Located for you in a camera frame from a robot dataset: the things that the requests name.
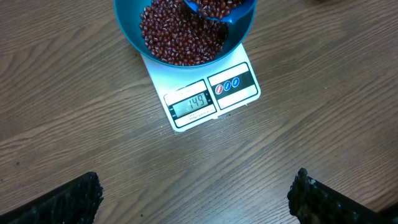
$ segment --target blue button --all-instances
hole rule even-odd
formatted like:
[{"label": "blue button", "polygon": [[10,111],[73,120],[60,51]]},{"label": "blue button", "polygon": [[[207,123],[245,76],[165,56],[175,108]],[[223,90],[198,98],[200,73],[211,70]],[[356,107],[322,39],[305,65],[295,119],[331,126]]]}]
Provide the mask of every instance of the blue button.
[{"label": "blue button", "polygon": [[236,88],[239,85],[239,78],[235,77],[234,79],[232,79],[232,87]]},{"label": "blue button", "polygon": [[231,82],[230,81],[225,82],[224,83],[224,90],[228,91],[230,89],[231,89]]}]

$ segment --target red button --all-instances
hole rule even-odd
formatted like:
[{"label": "red button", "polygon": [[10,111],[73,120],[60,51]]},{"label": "red button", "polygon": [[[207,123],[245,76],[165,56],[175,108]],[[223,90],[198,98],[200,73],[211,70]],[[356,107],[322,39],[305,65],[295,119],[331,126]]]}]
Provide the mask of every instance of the red button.
[{"label": "red button", "polygon": [[219,95],[223,92],[223,86],[222,85],[218,85],[216,87],[216,94]]}]

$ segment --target pile of red beans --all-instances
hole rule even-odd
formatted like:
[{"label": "pile of red beans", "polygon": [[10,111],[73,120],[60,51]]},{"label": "pile of red beans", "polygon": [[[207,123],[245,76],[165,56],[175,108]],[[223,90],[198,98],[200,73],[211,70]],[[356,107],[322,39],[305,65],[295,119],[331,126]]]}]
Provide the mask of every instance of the pile of red beans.
[{"label": "pile of red beans", "polygon": [[152,0],[140,16],[145,46],[153,56],[172,65],[214,60],[228,37],[227,24],[202,18],[183,0]]},{"label": "pile of red beans", "polygon": [[222,19],[228,16],[231,10],[242,5],[245,0],[189,0],[199,5],[198,12],[203,17]]}]

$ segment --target brown wooden surface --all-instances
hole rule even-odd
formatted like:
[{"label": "brown wooden surface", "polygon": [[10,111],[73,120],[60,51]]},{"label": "brown wooden surface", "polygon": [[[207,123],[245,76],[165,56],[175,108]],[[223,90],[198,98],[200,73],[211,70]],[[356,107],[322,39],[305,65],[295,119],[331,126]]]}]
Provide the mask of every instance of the brown wooden surface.
[{"label": "brown wooden surface", "polygon": [[398,2],[260,0],[261,98],[175,134],[111,0],[0,0],[0,213],[88,171],[95,223],[297,223],[301,167],[398,202]]}]

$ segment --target white scale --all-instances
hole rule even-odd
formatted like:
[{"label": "white scale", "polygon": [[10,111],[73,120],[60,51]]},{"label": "white scale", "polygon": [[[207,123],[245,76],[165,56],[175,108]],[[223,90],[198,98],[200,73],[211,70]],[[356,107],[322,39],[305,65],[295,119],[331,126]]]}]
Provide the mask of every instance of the white scale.
[{"label": "white scale", "polygon": [[199,68],[175,68],[142,58],[176,132],[217,119],[261,94],[242,44],[222,60]]}]

